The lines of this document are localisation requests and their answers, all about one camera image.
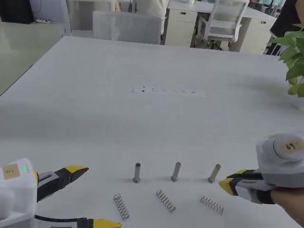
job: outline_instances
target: green plant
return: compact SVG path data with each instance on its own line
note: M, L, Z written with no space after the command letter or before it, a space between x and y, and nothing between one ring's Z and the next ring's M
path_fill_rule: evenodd
M291 84L289 95L304 97L304 24L297 24L301 28L298 32L289 32L284 37L275 38L271 42L287 46L280 60L286 63L288 72L286 81Z

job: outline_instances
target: office chair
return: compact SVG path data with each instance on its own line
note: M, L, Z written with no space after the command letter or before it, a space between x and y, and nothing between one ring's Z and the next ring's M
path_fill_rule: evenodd
M208 20L199 18L197 38L212 41L237 42L241 20L249 0L216 0Z
M127 12L94 11L93 35L97 39L160 44L162 19Z

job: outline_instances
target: metal spring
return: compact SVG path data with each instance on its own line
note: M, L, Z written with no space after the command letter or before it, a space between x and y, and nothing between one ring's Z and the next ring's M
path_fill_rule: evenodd
M122 219L126 220L127 218L129 218L129 212L126 206L124 205L122 196L120 194L116 194L113 199Z
M166 196L166 193L164 193L161 189L159 189L156 192L156 196L160 198L162 203L166 206L166 208L172 213L175 211L176 207L173 205L173 203L169 200L169 198Z
M207 205L207 207L211 208L220 215L224 213L224 208L221 205L219 205L217 202L212 201L211 199L209 199L204 195L200 199L200 202Z

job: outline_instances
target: white chair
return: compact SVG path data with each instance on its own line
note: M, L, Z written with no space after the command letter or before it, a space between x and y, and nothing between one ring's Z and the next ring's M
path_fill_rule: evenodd
M61 0L64 36L93 38L94 10L120 11L117 0Z
M93 12L94 38L160 44L162 19L126 12Z
M241 20L249 0L216 0L208 20L199 19L198 38L237 42Z

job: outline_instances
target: white desk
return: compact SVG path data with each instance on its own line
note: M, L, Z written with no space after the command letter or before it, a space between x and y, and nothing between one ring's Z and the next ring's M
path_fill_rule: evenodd
M198 12L211 13L213 4L199 1L186 4L172 0L168 8L170 14L165 44L189 47ZM274 17L248 7L241 21L238 42L232 43L230 50L262 54L271 37L269 30L275 20Z
M278 206L205 182L216 163L217 181L257 168L257 141L304 128L285 99L286 71L276 57L64 37L0 97L1 164L28 157L38 172L90 167L38 204L42 216L121 221L113 203L121 193L130 212L123 228L298 228ZM132 94L141 84L200 89L206 98ZM175 203L172 214L159 188ZM203 193L223 216L199 202Z

